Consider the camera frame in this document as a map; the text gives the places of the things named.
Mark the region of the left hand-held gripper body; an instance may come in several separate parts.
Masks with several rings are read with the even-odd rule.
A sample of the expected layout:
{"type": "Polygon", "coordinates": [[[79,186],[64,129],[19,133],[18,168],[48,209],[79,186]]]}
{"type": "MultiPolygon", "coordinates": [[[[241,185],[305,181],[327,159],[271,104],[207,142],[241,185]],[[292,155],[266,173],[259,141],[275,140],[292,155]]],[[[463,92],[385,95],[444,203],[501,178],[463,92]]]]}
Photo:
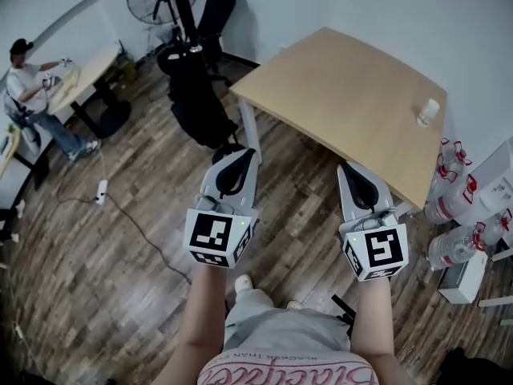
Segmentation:
{"type": "Polygon", "coordinates": [[[187,211],[183,247],[204,265],[233,269],[251,241],[258,221],[255,193],[226,201],[205,193],[187,211]]]}

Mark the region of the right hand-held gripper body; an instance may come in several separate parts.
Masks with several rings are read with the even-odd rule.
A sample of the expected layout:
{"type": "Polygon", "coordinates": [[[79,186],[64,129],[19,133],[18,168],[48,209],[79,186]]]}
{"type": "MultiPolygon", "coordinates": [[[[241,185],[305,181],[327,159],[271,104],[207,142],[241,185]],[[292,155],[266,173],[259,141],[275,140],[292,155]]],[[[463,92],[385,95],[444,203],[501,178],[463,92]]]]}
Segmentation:
{"type": "Polygon", "coordinates": [[[360,282],[391,278],[409,263],[406,226],[394,209],[340,225],[341,251],[360,282]]]}

